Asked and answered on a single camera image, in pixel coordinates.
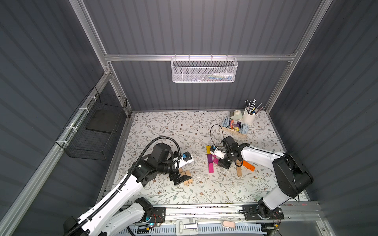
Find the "orange block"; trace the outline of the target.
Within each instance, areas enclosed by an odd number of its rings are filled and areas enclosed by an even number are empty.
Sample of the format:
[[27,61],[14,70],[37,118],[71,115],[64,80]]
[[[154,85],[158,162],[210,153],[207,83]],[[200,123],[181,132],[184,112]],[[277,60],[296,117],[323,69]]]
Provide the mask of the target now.
[[243,161],[243,166],[252,172],[256,169],[254,165],[250,164],[245,160]]

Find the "natural wood block pair upper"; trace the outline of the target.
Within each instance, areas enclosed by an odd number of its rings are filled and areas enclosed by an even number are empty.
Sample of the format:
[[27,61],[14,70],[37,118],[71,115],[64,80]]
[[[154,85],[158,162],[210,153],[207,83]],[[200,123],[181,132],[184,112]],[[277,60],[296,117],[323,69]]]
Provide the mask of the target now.
[[190,172],[189,170],[184,171],[182,168],[179,168],[179,174],[180,174],[181,176],[189,176],[189,177],[192,176],[192,174],[191,174],[191,172]]

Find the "pink eraser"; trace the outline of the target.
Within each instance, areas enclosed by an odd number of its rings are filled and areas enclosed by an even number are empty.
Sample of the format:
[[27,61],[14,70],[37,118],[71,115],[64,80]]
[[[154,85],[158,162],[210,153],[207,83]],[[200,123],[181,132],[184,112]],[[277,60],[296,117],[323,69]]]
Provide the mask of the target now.
[[222,227],[228,229],[236,229],[236,223],[233,221],[224,220],[221,222]]

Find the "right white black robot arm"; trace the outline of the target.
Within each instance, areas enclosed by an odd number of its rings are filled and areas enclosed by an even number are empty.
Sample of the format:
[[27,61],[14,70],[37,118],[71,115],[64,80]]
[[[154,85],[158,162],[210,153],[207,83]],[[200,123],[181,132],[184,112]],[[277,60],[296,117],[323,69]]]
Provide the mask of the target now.
[[282,152],[271,152],[251,146],[247,143],[238,144],[231,136],[221,140],[224,151],[212,146],[211,154],[219,158],[218,165],[229,169],[232,163],[242,164],[253,162],[274,171],[277,186],[258,201],[256,213],[261,218],[278,211],[281,204],[296,198],[314,182],[314,178],[303,162]]

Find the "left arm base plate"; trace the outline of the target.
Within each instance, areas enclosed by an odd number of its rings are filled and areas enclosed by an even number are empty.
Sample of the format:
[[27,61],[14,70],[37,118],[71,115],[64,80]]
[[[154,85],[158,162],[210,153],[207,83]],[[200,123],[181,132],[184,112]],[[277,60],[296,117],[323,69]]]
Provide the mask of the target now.
[[166,216],[166,207],[153,207],[151,213],[147,213],[146,217],[142,217],[140,221],[137,223],[139,224],[147,224],[147,223],[164,223]]

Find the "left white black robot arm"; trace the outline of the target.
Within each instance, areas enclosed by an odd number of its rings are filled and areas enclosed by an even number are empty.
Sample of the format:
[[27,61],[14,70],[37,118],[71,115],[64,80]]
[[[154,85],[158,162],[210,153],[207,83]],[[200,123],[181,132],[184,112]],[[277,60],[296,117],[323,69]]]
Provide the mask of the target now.
[[180,149],[172,151],[162,143],[162,136],[153,139],[129,168],[127,174],[95,206],[78,218],[70,217],[64,223],[65,236],[114,236],[130,225],[149,222],[153,214],[152,204],[139,198],[126,210],[121,207],[139,193],[158,174],[168,175],[174,185],[191,180],[180,174],[179,169],[191,164],[194,158],[190,152]]

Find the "purple block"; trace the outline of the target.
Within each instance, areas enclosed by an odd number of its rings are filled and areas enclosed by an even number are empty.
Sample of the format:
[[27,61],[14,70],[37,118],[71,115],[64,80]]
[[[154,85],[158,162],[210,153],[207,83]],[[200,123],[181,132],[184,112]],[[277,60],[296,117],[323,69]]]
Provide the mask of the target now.
[[211,154],[207,154],[207,160],[208,160],[208,163],[213,163],[213,157]]

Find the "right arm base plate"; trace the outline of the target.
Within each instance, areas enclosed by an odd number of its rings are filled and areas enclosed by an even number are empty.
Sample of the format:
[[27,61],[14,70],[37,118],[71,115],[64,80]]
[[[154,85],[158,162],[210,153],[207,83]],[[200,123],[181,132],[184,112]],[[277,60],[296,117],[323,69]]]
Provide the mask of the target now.
[[284,214],[280,207],[269,209],[263,205],[248,204],[242,205],[238,211],[243,214],[246,220],[283,220]]

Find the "natural wood block pair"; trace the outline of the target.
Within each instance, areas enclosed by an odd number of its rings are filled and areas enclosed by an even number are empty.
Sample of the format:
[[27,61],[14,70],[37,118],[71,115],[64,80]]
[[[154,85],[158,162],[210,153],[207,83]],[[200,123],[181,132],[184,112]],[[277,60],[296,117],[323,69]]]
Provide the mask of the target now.
[[184,171],[182,168],[179,168],[179,174],[180,174],[181,176],[189,176],[189,177],[192,176],[192,174],[191,174],[191,172],[190,172],[189,170]]
[[185,185],[185,186],[188,186],[188,185],[190,185],[191,183],[193,183],[193,177],[188,176],[188,175],[184,175],[183,177],[184,177],[184,179],[185,179],[185,181],[184,181],[184,185]]

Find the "white pen cup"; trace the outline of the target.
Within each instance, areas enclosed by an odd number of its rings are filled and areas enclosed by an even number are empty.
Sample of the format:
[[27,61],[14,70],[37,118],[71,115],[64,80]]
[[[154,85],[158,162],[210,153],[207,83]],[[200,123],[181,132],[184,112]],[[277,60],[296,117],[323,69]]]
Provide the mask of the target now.
[[243,118],[242,122],[247,124],[247,125],[252,125],[257,117],[256,113],[249,114],[247,110],[243,111]]

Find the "white tape roll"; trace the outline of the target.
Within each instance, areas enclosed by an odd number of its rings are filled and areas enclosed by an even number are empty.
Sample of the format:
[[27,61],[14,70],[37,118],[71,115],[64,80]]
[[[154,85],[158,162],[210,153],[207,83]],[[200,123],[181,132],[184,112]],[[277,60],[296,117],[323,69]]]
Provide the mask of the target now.
[[232,120],[242,120],[243,119],[243,112],[241,110],[235,110],[233,112],[233,116],[230,117]]

